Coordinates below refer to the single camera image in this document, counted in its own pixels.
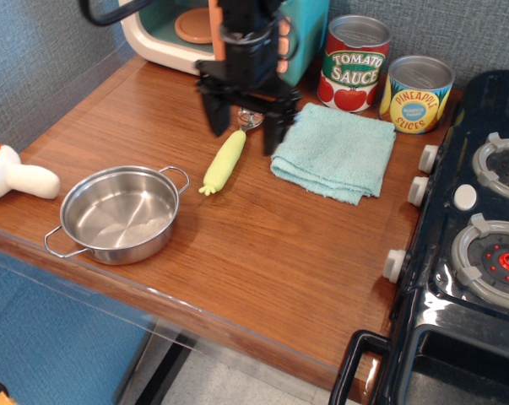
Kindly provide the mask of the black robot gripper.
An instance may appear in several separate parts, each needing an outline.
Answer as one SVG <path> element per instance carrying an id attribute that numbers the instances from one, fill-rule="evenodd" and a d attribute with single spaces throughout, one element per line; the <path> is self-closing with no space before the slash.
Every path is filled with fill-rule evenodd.
<path id="1" fill-rule="evenodd" d="M 230 106 L 247 104 L 264 114 L 263 147 L 269 156 L 295 122 L 300 92 L 278 74 L 280 1 L 218 1 L 223 20 L 219 38 L 225 46 L 222 61 L 199 60 L 198 91 L 208 124 L 216 137 L 230 125 Z"/>

